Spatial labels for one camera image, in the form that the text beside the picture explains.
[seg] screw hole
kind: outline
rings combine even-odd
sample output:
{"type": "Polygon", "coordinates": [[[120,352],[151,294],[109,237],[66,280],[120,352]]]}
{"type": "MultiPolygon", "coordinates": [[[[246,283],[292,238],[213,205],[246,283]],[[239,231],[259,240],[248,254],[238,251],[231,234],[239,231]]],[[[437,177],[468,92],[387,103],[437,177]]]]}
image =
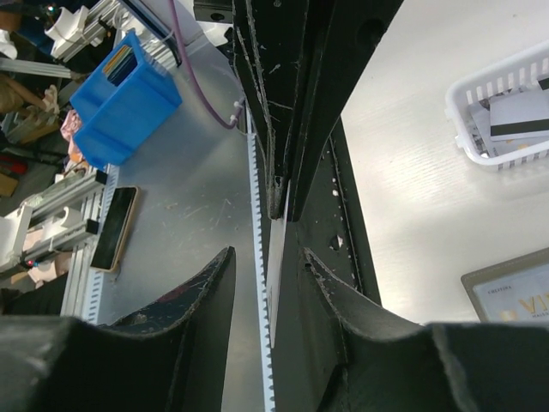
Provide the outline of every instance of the screw hole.
{"type": "Polygon", "coordinates": [[[363,47],[375,48],[385,33],[385,25],[379,19],[366,20],[357,32],[357,43],[363,47]]]}
{"type": "Polygon", "coordinates": [[[222,21],[225,20],[225,16],[221,13],[212,13],[210,15],[210,19],[212,19],[213,21],[222,21]]]}
{"type": "Polygon", "coordinates": [[[329,240],[329,247],[333,251],[339,251],[341,249],[340,237],[338,235],[329,240]]]}

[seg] blue plastic bin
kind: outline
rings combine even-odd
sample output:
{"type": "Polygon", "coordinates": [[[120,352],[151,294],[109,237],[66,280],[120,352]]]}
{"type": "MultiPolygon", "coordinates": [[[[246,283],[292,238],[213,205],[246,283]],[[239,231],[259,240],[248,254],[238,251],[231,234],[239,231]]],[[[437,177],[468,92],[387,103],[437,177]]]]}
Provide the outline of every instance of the blue plastic bin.
{"type": "Polygon", "coordinates": [[[70,102],[82,119],[75,143],[90,165],[103,168],[124,163],[182,100],[172,76],[142,49],[131,31],[70,102]],[[113,80],[106,70],[121,51],[128,51],[125,46],[136,57],[135,68],[113,80]]]}

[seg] white worktable surface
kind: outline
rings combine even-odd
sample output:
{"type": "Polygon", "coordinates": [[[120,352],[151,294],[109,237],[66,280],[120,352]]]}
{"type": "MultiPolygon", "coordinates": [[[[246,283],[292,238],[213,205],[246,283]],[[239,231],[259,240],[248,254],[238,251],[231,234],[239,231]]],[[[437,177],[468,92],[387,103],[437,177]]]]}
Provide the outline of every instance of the white worktable surface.
{"type": "Polygon", "coordinates": [[[549,39],[546,0],[405,0],[343,112],[383,306],[478,320],[461,276],[549,246],[549,161],[490,173],[454,143],[449,86],[549,39]]]}

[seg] card in tray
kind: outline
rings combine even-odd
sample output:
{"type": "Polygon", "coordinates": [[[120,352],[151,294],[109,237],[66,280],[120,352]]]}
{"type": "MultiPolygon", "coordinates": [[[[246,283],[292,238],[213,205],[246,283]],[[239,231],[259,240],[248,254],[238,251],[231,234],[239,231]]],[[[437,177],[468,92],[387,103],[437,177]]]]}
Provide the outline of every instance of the card in tray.
{"type": "Polygon", "coordinates": [[[108,81],[119,86],[126,77],[137,67],[136,56],[131,53],[108,77],[108,81]]]}
{"type": "Polygon", "coordinates": [[[490,101],[493,141],[543,137],[549,133],[549,98],[543,90],[490,101]]]}
{"type": "Polygon", "coordinates": [[[549,132],[547,132],[543,137],[508,139],[501,142],[494,142],[490,138],[490,107],[477,101],[469,106],[469,112],[471,113],[471,117],[476,126],[471,130],[472,136],[480,134],[480,138],[486,147],[489,157],[506,155],[549,140],[549,132]]]}
{"type": "Polygon", "coordinates": [[[131,50],[131,47],[129,47],[128,45],[121,46],[120,50],[116,52],[116,54],[111,58],[111,60],[109,60],[109,62],[103,68],[102,70],[103,73],[108,76],[111,73],[113,66],[116,67],[116,64],[119,61],[119,59],[126,56],[130,50],[131,50]]]}

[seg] white plastic basket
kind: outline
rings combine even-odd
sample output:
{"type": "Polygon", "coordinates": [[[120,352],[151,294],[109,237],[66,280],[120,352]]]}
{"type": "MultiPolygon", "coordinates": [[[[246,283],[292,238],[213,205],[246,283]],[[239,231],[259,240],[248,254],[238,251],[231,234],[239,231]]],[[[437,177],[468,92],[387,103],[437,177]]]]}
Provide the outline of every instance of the white plastic basket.
{"type": "Polygon", "coordinates": [[[457,128],[455,143],[469,159],[490,170],[503,170],[547,156],[549,141],[508,154],[486,158],[480,155],[468,124],[472,118],[469,105],[519,86],[530,87],[540,75],[549,73],[549,41],[489,66],[459,82],[446,93],[446,115],[457,128]]]}

